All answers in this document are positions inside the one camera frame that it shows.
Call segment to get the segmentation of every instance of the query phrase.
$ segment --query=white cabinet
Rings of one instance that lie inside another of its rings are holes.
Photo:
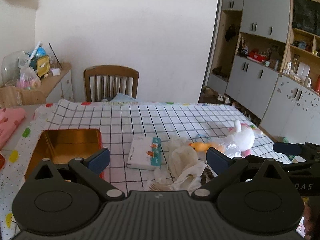
[[[300,84],[286,76],[279,76],[270,104],[260,123],[260,126],[275,139],[280,137],[300,90]]]
[[[290,0],[244,0],[240,31],[286,42]]]
[[[312,98],[313,101],[311,105],[313,105],[314,109],[310,114],[310,118],[312,119],[312,126],[308,131],[308,135],[306,138],[306,142],[314,143],[320,145],[320,101],[319,97],[314,95]]]
[[[262,118],[278,73],[247,58],[235,56],[226,94]]]
[[[73,91],[71,83],[71,70],[61,79],[48,95],[47,103],[58,103],[60,99],[73,102]]]
[[[61,82],[59,82],[51,91],[51,93],[48,95],[46,101],[47,103],[58,103],[58,101],[62,98],[63,98],[63,95],[62,95]]]
[[[261,65],[258,65],[257,68],[259,74],[252,80],[255,88],[249,110],[262,119],[276,85],[278,72]]]
[[[252,104],[254,90],[256,89],[256,85],[254,83],[258,79],[259,73],[260,65],[248,60],[244,70],[242,86],[240,88],[238,98],[236,99],[247,109],[250,109]]]
[[[224,95],[227,88],[227,81],[222,80],[214,74],[210,74],[207,86],[216,91],[217,93]]]
[[[223,11],[242,11],[243,0],[223,0],[222,10]]]
[[[222,2],[222,10],[223,11],[231,11],[232,10],[232,0],[223,0]]]
[[[281,137],[287,137],[291,143],[305,143],[309,129],[313,124],[311,118],[312,101],[315,94],[305,87],[301,87],[295,101],[294,108],[290,114],[287,123],[280,134]]]
[[[243,84],[246,65],[247,60],[245,58],[235,56],[226,90],[226,94],[234,100],[237,100],[240,88]]]
[[[262,6],[261,0],[244,0],[240,32],[258,35],[257,22],[259,17],[262,17],[258,12]]]

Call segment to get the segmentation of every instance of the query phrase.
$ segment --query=tissue box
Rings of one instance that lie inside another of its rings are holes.
[[[155,170],[161,165],[160,138],[134,136],[127,161],[128,168]]]

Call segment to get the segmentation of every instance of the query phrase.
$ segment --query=black cabinet handle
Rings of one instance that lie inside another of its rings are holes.
[[[296,92],[296,94],[294,95],[294,99],[297,97],[298,92],[299,92],[299,88],[297,88],[297,92]]]
[[[298,101],[300,100],[301,95],[302,95],[302,90],[301,90],[300,96],[299,96],[299,98],[298,98]]]

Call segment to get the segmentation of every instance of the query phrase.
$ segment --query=blue gripper pad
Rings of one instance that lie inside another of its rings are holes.
[[[110,163],[110,151],[102,148],[83,161],[83,164],[95,174],[99,175]]]
[[[207,151],[207,164],[218,175],[228,169],[234,161],[215,148],[209,148]]]

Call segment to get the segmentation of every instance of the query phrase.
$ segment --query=checkered tablecloth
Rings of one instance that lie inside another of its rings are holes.
[[[105,180],[127,194],[130,190],[143,190],[147,181],[154,179],[153,171],[125,167],[133,135],[159,137],[162,165],[167,165],[165,156],[168,153],[170,138],[180,136],[192,141],[205,141],[209,138],[224,137],[228,128],[233,127],[235,119],[252,125],[235,107],[226,105],[109,105],[61,100],[58,105],[48,108],[47,115],[42,114],[42,118],[39,117],[30,125],[30,135],[21,137],[15,149],[17,160],[7,164],[4,169],[1,177],[3,187],[0,192],[3,240],[9,239],[19,231],[14,219],[11,219],[11,204],[23,184],[25,169],[42,130],[99,129],[103,146],[111,152],[110,165],[104,172]],[[270,138],[265,135],[258,136],[252,147],[252,154],[290,163],[285,155],[275,153],[272,146]],[[167,174],[167,179],[174,181],[170,173]]]

